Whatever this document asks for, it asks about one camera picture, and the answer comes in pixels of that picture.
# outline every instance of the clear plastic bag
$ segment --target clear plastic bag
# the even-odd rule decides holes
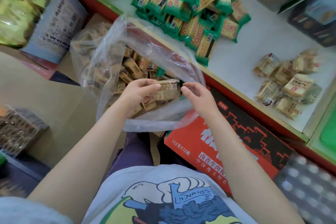
[[[178,54],[161,45],[136,25],[141,25],[144,31],[149,30],[163,41],[169,42]],[[108,27],[108,24],[101,23],[85,28],[74,37],[70,46],[80,85],[90,91],[97,101],[96,120],[103,115],[107,103],[112,104],[119,97],[114,92],[126,45],[180,80],[205,85],[195,55],[180,42],[167,37],[162,29],[126,15],[120,16],[104,34]],[[198,116],[194,112],[193,115],[184,117],[191,109],[193,107],[189,100],[182,96],[159,109],[127,119],[124,131],[157,132],[182,128]]]

